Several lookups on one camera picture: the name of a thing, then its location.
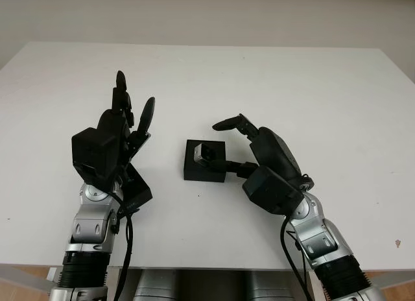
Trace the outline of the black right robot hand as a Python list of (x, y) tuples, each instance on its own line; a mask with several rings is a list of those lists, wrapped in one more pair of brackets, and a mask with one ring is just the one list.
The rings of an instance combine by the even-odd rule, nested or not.
[(296, 189), (308, 191), (314, 186), (311, 177), (302, 174), (288, 145), (271, 129), (255, 127), (243, 114), (215, 123), (212, 128), (216, 131), (237, 129), (250, 141), (258, 164), (270, 168)]

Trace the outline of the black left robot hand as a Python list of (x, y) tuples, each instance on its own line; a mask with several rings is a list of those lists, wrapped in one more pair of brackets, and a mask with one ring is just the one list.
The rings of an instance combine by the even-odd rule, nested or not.
[(154, 97), (147, 100), (141, 113), (138, 128), (131, 131), (130, 129), (134, 126), (132, 103), (127, 92), (125, 74), (122, 71), (117, 72), (112, 107), (101, 115), (97, 128), (109, 132), (117, 140), (115, 180), (120, 184), (129, 181), (131, 176), (128, 174), (128, 166), (150, 137), (148, 129), (154, 115), (155, 103)]

